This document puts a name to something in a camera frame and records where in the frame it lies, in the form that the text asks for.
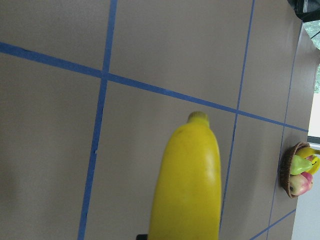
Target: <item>blue tape line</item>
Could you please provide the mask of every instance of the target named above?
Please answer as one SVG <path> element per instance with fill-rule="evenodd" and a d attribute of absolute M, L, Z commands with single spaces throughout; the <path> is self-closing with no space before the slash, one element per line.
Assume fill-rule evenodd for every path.
<path fill-rule="evenodd" d="M 249 41 L 250 41 L 250 35 L 251 35 L 252 21 L 253 21 L 254 11 L 255 11 L 255 3 L 256 3 L 256 1 L 252 0 L 248 33 L 246 35 L 246 43 L 245 43 L 244 58 L 243 58 L 243 65 L 242 65 L 242 72 L 241 72 L 241 80 L 240 80 L 238 102 L 237 102 L 237 105 L 236 105 L 236 109 L 237 110 L 240 107 L 240 100 L 241 100 L 241 95 L 242 95 L 242 85 L 243 85 L 243 82 L 244 82 L 246 65 L 247 65 L 248 47 L 249 47 Z"/>
<path fill-rule="evenodd" d="M 117 0 L 110 1 L 108 30 L 106 34 L 106 44 L 104 50 L 103 73 L 107 74 L 110 70 L 112 44 L 116 24 Z"/>
<path fill-rule="evenodd" d="M 243 57 L 243 65 L 242 65 L 241 80 L 240 80 L 240 86 L 239 86 L 238 101 L 237 101 L 236 112 L 235 112 L 236 114 L 235 114 L 235 118 L 234 118 L 231 148 L 230 148 L 228 168 L 227 168 L 227 172 L 226 172 L 224 192 L 223 192 L 223 200 L 222 200 L 221 213 L 220 213 L 220 226 L 219 226 L 219 230 L 220 231 L 221 231 L 221 228 L 222 228 L 223 215 L 224 215 L 224 210 L 225 210 L 225 203 L 226 203 L 226 199 L 227 199 L 227 190 L 228 190 L 229 175 L 230 175 L 231 162 L 232 162 L 232 154 L 233 154 L 233 151 L 234 151 L 234 141 L 235 141 L 235 134 L 236 134 L 236 129 L 237 129 L 238 115 L 241 114 L 241 113 L 244 113 L 242 111 L 239 111 L 239 107 L 240 107 L 240 101 L 241 101 L 241 95 L 242 95 L 242 86 L 243 86 L 243 82 L 244 82 L 244 76 L 245 76 L 245 70 L 246 70 L 246 64 L 247 64 L 249 41 L 250 41 L 252 22 L 253 22 L 254 11 L 255 11 L 255 2 L 256 2 L 255 0 L 252 0 L 250 19 L 249 19 L 249 26 L 248 26 L 247 36 L 246 36 L 246 43 L 245 43 L 245 50 L 244 50 L 244 57 Z"/>
<path fill-rule="evenodd" d="M 288 216 L 290 216 L 291 214 L 293 214 L 296 211 L 296 209 L 292 210 L 291 212 L 289 212 L 288 214 L 286 214 L 285 216 L 283 216 L 282 218 L 280 218 L 278 221 L 274 222 L 273 224 L 271 224 L 270 226 L 268 226 L 267 228 L 263 229 L 261 232 L 259 232 L 257 235 L 253 236 L 252 238 L 250 238 L 249 240 L 254 240 L 257 237 L 259 237 L 261 234 L 265 233 L 266 231 L 268 231 L 269 229 L 271 229 L 272 227 L 274 227 L 275 225 L 277 225 L 278 223 L 280 223 L 282 220 L 284 220 L 285 218 L 287 218 Z"/>
<path fill-rule="evenodd" d="M 182 94 L 182 93 L 179 93 L 176 91 L 171 91 L 171 90 L 168 90 L 168 89 L 165 89 L 162 87 L 158 87 L 158 86 L 154 86 L 154 85 L 150 85 L 150 84 L 147 84 L 144 82 L 132 80 L 132 79 L 129 79 L 126 77 L 122 77 L 122 76 L 118 76 L 118 75 L 114 75 L 114 74 L 109 74 L 109 80 L 112 82 L 115 82 L 115 83 L 131 86 L 131 87 L 142 89 L 142 90 L 147 90 L 149 92 L 170 96 L 173 98 L 185 100 L 185 101 L 196 103 L 196 104 L 205 105 L 208 107 L 220 109 L 220 110 L 227 111 L 230 113 L 236 112 L 236 110 L 234 108 L 231 108 L 228 106 L 223 106 L 223 105 L 220 105 L 220 104 L 217 104 L 214 102 L 206 101 L 206 100 L 203 100 L 203 99 L 200 99 L 197 97 L 193 97 L 193 96 L 189 96 L 186 94 Z"/>
<path fill-rule="evenodd" d="M 107 55 L 108 55 L 108 59 L 111 57 L 111 47 L 112 47 L 112 43 L 109 43 L 108 46 L 106 46 L 105 50 L 107 51 Z M 98 69 L 94 69 L 94 68 L 90 68 L 87 66 L 83 66 L 74 62 L 70 62 L 70 61 L 66 61 L 63 59 L 59 59 L 56 57 L 52 57 L 52 56 L 48 56 L 45 54 L 41 54 L 41 53 L 37 53 L 34 51 L 29 51 L 29 50 L 25 50 L 23 48 L 17 47 L 17 46 L 13 46 L 10 44 L 6 44 L 6 43 L 2 43 L 0 42 L 0 53 L 5 53 L 5 54 L 9 54 L 12 56 L 16 56 L 19 58 L 23 58 L 23 59 L 28 59 L 31 61 L 35 61 L 38 63 L 43 63 L 46 65 L 50 65 L 50 66 L 54 66 L 54 67 L 58 67 L 61 69 L 66 69 L 66 70 L 70 70 L 73 72 L 77 72 L 77 73 L 82 73 L 85 75 L 89 75 L 92 77 L 97 77 L 97 78 L 102 78 L 103 74 L 104 77 L 103 78 L 110 78 L 111 81 L 116 82 L 116 83 L 120 83 L 123 85 L 127 85 L 127 86 L 131 86 L 134 88 L 139 88 L 142 90 L 146 90 L 146 91 L 150 91 L 150 92 L 154 92 L 154 93 L 158 93 L 158 94 L 162 94 L 162 95 L 166 95 L 166 96 L 170 96 L 173 98 L 177 98 L 177 99 L 181 99 L 181 100 L 185 100 L 185 101 L 189 101 L 189 102 L 193 102 L 193 103 L 197 103 L 200 105 L 204 105 L 204 106 L 208 106 L 211 108 L 215 108 L 215 109 L 220 109 L 223 111 L 227 111 L 230 113 L 234 113 L 234 114 L 238 114 L 238 115 L 243 115 L 249 118 L 253 118 L 253 119 L 258 119 L 261 121 L 265 121 L 265 122 L 269 122 L 269 123 L 273 123 L 273 124 L 277 124 L 277 125 L 281 125 L 281 126 L 285 126 L 288 128 L 292 128 L 292 129 L 296 129 L 299 131 L 303 131 L 303 132 L 308 132 L 308 130 L 297 127 L 297 126 L 293 126 L 293 125 L 289 125 L 286 123 L 282 123 L 279 121 L 275 121 L 266 117 L 262 117 L 262 116 L 258 116 L 252 113 L 248 113 L 245 111 L 240 111 L 228 106 L 224 106 L 221 104 L 217 104 L 214 102 L 210 102 L 207 100 L 203 100 L 197 97 L 193 97 L 193 96 L 189 96 L 186 94 L 182 94 L 179 92 L 175 92 L 175 91 L 171 91 L 165 88 L 161 88 L 158 86 L 153 86 L 147 83 L 143 83 L 143 82 L 139 82 L 133 79 L 129 79 L 129 78 L 125 78 L 122 76 L 118 76 L 118 75 L 114 75 L 114 74 L 110 74 L 107 73 L 106 71 L 104 71 L 104 73 L 102 73 L 102 71 L 98 70 Z M 107 62 L 107 66 L 106 68 L 110 68 L 110 62 Z"/>
<path fill-rule="evenodd" d="M 81 210 L 77 240 L 85 239 L 87 216 L 89 211 L 89 204 L 90 204 L 92 185 L 93 185 L 96 160 L 97 160 L 97 150 L 99 146 L 99 139 L 100 139 L 100 133 L 101 133 L 101 126 L 102 126 L 103 110 L 104 110 L 106 94 L 107 94 L 107 85 L 108 85 L 108 76 L 109 76 L 108 72 L 109 72 L 110 61 L 111 61 L 111 51 L 112 51 L 112 41 L 114 36 L 116 11 L 117 11 L 117 0 L 111 0 L 110 9 L 109 9 L 108 29 L 106 34 L 105 52 L 104 52 L 104 59 L 103 59 L 102 77 L 100 82 L 100 90 L 99 90 L 99 97 L 98 97 L 98 103 L 97 103 L 97 109 L 96 109 L 90 159 L 89 159 L 89 165 L 88 165 L 84 194 L 83 194 L 82 210 Z"/>
<path fill-rule="evenodd" d="M 276 177 L 275 177 L 275 183 L 274 183 L 274 189 L 273 189 L 273 196 L 272 196 L 272 204 L 271 204 L 271 210 L 270 210 L 270 216 L 269 216 L 269 223 L 268 223 L 269 226 L 270 226 L 270 222 L 271 222 L 272 211 L 273 211 L 273 208 L 274 208 L 276 187 L 277 187 L 277 184 L 278 184 L 278 172 L 279 172 L 279 168 L 280 168 L 281 152 L 282 152 L 282 148 L 283 148 L 283 140 L 284 140 L 284 133 L 285 133 L 286 121 L 287 121 L 287 113 L 288 113 L 289 99 L 290 99 L 290 93 L 291 93 L 292 78 L 293 78 L 293 75 L 294 75 L 294 69 L 295 69 L 295 63 L 296 63 L 296 56 L 297 56 L 297 52 L 298 52 L 298 45 L 299 45 L 299 41 L 300 41 L 300 34 L 301 34 L 302 26 L 303 26 L 303 22 L 301 21 L 300 31 L 299 31 L 299 35 L 298 35 L 298 40 L 297 40 L 297 43 L 296 43 L 295 52 L 294 52 L 293 61 L 292 61 L 292 68 L 291 68 L 291 75 L 290 75 L 290 84 L 289 84 L 289 93 L 288 93 L 288 98 L 287 98 L 287 100 L 286 100 L 286 109 L 285 109 L 285 115 L 284 115 L 284 126 L 283 126 L 283 129 L 282 129 L 282 137 L 281 137 L 280 153 L 279 153 L 279 159 L 278 159 L 278 167 L 277 167 L 277 172 L 276 172 Z M 266 234 L 266 240 L 268 240 L 268 236 L 269 236 L 269 230 L 267 231 L 267 234 Z"/>
<path fill-rule="evenodd" d="M 222 228 L 222 217 L 224 215 L 225 203 L 226 203 L 226 200 L 227 200 L 227 188 L 228 188 L 228 183 L 229 183 L 229 175 L 230 175 L 232 153 L 233 153 L 233 150 L 234 150 L 234 142 L 235 142 L 235 134 L 236 134 L 236 128 L 237 128 L 237 121 L 238 121 L 238 114 L 236 114 L 234 116 L 234 125 L 233 125 L 233 132 L 232 132 L 231 148 L 230 148 L 230 153 L 229 153 L 229 161 L 228 161 L 228 167 L 227 167 L 227 171 L 226 171 L 225 185 L 224 185 L 224 191 L 223 191 L 223 200 L 222 200 L 221 213 L 220 213 L 219 231 L 221 231 L 221 228 Z"/>
<path fill-rule="evenodd" d="M 61 69 L 70 70 L 73 72 L 86 74 L 92 77 L 101 78 L 102 73 L 98 69 L 80 65 L 74 62 L 62 60 L 53 56 L 48 56 L 42 53 L 29 51 L 21 47 L 13 46 L 7 43 L 0 42 L 0 53 L 9 54 L 23 59 L 28 59 L 38 63 L 58 67 Z"/>

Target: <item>fruit basket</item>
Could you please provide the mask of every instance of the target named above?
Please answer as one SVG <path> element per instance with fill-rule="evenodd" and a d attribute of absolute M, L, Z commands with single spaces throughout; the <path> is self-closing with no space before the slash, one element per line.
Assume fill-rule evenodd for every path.
<path fill-rule="evenodd" d="M 288 194 L 288 196 L 293 199 L 298 196 L 292 195 L 291 189 L 290 189 L 290 177 L 291 175 L 291 166 L 293 163 L 294 155 L 297 151 L 299 151 L 302 148 L 310 147 L 308 142 L 298 142 L 295 146 L 289 148 L 283 155 L 281 166 L 280 166 L 280 184 Z"/>

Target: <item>red apple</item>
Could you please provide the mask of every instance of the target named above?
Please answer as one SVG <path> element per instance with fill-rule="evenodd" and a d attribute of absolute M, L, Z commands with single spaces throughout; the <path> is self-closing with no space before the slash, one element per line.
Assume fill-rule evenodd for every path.
<path fill-rule="evenodd" d="M 307 160 L 309 160 L 310 162 L 312 162 L 312 158 L 313 158 L 313 155 L 307 156 L 305 159 L 307 159 Z"/>
<path fill-rule="evenodd" d="M 290 176 L 289 187 L 291 194 L 295 196 L 300 196 L 310 189 L 308 180 L 301 174 Z"/>
<path fill-rule="evenodd" d="M 304 176 L 308 180 L 309 190 L 312 189 L 312 186 L 314 185 L 314 177 L 306 171 L 302 172 L 301 175 Z"/>

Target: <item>fake banana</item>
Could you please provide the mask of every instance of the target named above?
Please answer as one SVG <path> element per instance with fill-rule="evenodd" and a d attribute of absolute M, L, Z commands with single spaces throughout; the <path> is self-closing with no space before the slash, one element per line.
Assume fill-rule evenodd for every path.
<path fill-rule="evenodd" d="M 320 168 L 320 159 L 317 156 L 312 157 L 312 168 L 306 170 L 307 173 L 314 175 Z"/>
<path fill-rule="evenodd" d="M 148 240 L 217 240 L 220 211 L 218 143 L 208 116 L 193 112 L 165 148 Z"/>
<path fill-rule="evenodd" d="M 314 154 L 320 155 L 320 150 L 316 150 L 311 147 L 303 147 L 300 150 L 298 150 L 295 154 L 305 159 Z"/>

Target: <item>pear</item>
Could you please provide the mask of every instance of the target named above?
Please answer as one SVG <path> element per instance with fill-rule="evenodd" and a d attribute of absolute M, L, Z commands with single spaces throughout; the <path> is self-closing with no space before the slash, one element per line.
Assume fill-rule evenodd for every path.
<path fill-rule="evenodd" d="M 298 175 L 312 168 L 312 162 L 302 158 L 299 155 L 294 155 L 291 163 L 290 174 Z"/>

